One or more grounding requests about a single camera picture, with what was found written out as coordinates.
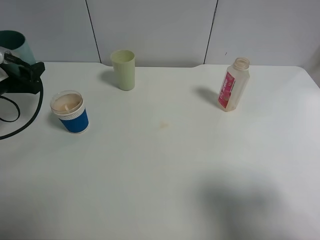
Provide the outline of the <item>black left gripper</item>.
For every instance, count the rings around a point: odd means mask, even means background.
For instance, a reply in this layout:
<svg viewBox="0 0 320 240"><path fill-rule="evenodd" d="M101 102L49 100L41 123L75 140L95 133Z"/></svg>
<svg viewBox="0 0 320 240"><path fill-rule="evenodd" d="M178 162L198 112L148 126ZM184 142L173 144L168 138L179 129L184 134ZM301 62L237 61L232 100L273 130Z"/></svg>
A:
<svg viewBox="0 0 320 240"><path fill-rule="evenodd" d="M0 94L34 94L42 89L41 75L45 71L45 64L24 64L18 66L19 75L9 74L9 77L0 82Z"/></svg>

